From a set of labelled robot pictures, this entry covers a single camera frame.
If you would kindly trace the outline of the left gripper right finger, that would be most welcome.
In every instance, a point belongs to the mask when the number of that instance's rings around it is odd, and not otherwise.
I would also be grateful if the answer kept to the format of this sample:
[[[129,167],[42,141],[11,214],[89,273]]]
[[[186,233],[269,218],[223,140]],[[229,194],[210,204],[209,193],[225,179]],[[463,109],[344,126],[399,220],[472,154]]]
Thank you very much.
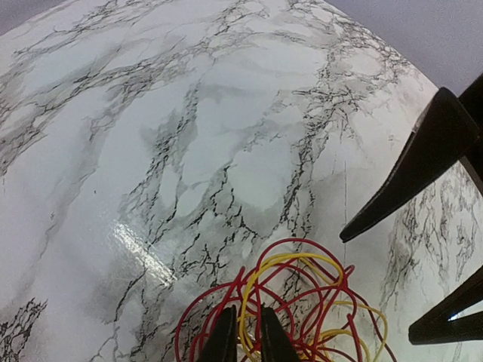
[[[262,307],[260,331],[263,362],[298,362],[294,346],[270,307]]]

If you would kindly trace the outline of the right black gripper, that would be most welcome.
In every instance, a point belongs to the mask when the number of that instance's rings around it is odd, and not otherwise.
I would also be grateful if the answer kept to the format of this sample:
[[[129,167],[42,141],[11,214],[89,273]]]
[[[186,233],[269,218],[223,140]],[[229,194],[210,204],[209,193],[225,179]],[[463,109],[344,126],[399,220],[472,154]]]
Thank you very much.
[[[483,74],[459,99],[440,88],[418,118],[380,189],[340,233],[351,241],[397,211],[475,145],[483,125]]]

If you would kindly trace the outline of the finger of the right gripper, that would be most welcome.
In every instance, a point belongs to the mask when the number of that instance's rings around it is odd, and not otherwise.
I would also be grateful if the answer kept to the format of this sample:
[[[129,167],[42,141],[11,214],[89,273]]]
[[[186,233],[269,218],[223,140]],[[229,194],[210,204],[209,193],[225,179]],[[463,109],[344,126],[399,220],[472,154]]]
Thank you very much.
[[[412,345],[432,345],[482,340],[482,312],[458,317],[482,301],[482,271],[476,271],[408,328]]]

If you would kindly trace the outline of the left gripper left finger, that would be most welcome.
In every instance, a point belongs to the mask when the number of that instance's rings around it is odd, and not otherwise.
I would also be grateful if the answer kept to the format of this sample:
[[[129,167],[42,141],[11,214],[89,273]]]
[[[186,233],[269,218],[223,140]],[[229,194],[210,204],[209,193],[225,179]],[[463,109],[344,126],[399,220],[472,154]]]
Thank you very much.
[[[224,308],[209,336],[198,362],[237,361],[237,311],[234,305]]]

